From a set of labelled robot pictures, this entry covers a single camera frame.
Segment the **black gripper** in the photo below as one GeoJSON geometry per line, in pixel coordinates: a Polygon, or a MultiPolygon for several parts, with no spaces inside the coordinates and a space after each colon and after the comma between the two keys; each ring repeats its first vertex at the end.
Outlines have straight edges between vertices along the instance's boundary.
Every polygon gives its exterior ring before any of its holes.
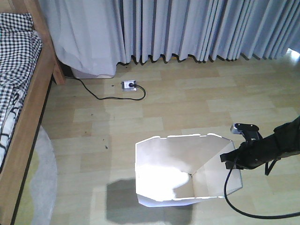
{"type": "Polygon", "coordinates": [[[220,155],[221,162],[225,163],[227,169],[255,169],[265,163],[269,163],[268,148],[270,137],[259,140],[243,142],[239,148],[220,155]]]}

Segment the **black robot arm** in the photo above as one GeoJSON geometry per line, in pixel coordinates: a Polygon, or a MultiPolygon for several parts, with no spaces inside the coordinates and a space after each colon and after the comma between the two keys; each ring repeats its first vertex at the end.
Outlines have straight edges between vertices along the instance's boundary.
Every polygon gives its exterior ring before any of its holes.
{"type": "Polygon", "coordinates": [[[300,118],[276,127],[273,134],[263,138],[259,127],[253,124],[234,123],[234,134],[243,135],[245,141],[239,148],[220,155],[227,169],[233,164],[237,169],[255,169],[270,161],[300,153],[300,118]]]}

